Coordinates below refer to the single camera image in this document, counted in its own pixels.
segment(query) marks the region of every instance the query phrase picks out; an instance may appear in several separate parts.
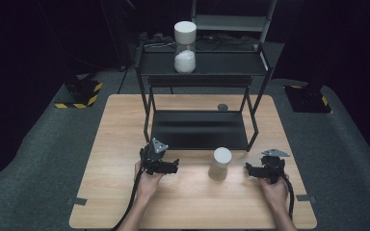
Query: wooden table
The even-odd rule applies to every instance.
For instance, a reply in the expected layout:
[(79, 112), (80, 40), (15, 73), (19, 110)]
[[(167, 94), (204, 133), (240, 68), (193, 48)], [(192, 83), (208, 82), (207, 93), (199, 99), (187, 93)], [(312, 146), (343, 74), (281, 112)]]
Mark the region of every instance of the wooden table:
[[(226, 104), (237, 110), (243, 95), (155, 95), (159, 109), (216, 110)], [(224, 181), (214, 181), (207, 172), (213, 150), (167, 150), (164, 161), (179, 158), (176, 174), (163, 177), (141, 224), (149, 229), (263, 229), (275, 228), (256, 178), (249, 177), (245, 162), (260, 166), (260, 154), (277, 148), (292, 154), (273, 99), (263, 96), (256, 113), (260, 133), (250, 152), (232, 150)], [(249, 112), (244, 112), (247, 136), (253, 133)], [(134, 179), (134, 164), (143, 134), (144, 105), (140, 95), (111, 95), (92, 147), (69, 224), (73, 228), (111, 228), (127, 207)], [(295, 195), (306, 194), (294, 156), (284, 158)], [(309, 201), (297, 201), (294, 222), (298, 228), (317, 224)]]

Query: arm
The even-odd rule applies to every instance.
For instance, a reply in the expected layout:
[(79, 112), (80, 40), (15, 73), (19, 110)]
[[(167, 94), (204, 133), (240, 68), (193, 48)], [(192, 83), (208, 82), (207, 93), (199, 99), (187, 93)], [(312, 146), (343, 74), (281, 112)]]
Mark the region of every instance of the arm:
[[(137, 172), (140, 170), (140, 167), (141, 162), (138, 162), (135, 165), (135, 174), (137, 174)], [(153, 175), (149, 175), (146, 172), (141, 175), (133, 207), (128, 212), (127, 217), (119, 227), (119, 231), (138, 230), (146, 207), (148, 206), (151, 198), (157, 192), (158, 184), (163, 176), (164, 174), (162, 173), (154, 173)]]
[(297, 230), (286, 209), (288, 189), (285, 181), (280, 177), (275, 184), (271, 185), (264, 178), (257, 179), (262, 186), (264, 197), (275, 218), (277, 229), (279, 231)]

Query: hand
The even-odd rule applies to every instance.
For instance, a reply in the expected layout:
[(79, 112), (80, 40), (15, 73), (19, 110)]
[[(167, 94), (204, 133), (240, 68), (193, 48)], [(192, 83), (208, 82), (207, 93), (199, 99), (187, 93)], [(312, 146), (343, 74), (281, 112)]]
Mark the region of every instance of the hand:
[(286, 182), (279, 177), (275, 184), (270, 184), (269, 179), (257, 178), (262, 186), (264, 197), (273, 211), (286, 210), (288, 188)]
[[(137, 176), (140, 168), (141, 161), (135, 164), (134, 177)], [(163, 173), (154, 173), (153, 175), (149, 175), (148, 173), (143, 172), (137, 189), (137, 197), (149, 201), (157, 192), (158, 184), (164, 175), (165, 174)]]

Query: gray carpet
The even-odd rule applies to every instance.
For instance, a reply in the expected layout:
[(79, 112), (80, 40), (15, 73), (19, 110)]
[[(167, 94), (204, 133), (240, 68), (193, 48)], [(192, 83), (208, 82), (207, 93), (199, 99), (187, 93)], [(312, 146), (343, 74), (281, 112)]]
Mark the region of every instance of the gray carpet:
[[(108, 70), (96, 75), (94, 79), (103, 87), (91, 108), (47, 106), (15, 159), (0, 172), (0, 230), (73, 230), (68, 225), (72, 211), (69, 200), (77, 195), (106, 100), (118, 92), (123, 74)], [(283, 86), (295, 84), (303, 83), (273, 80), (265, 93), (275, 100), (306, 190), (314, 197), (312, 206), (318, 221), (315, 230), (370, 230), (368, 145), (328, 88), (323, 88), (322, 93), (330, 102), (332, 114), (293, 113)], [(251, 92), (257, 93), (257, 87)], [(119, 93), (139, 93), (132, 68)]]

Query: white container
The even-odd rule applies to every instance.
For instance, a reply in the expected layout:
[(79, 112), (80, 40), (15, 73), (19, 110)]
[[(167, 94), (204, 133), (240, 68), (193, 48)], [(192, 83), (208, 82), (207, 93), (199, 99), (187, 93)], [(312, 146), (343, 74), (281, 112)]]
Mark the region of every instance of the white container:
[(208, 174), (210, 178), (222, 181), (227, 177), (227, 167), (232, 160), (232, 153), (225, 147), (219, 147), (213, 154)]
[(197, 37), (197, 25), (189, 21), (181, 21), (175, 24), (175, 60), (174, 67), (179, 73), (191, 73), (197, 67), (195, 56)]

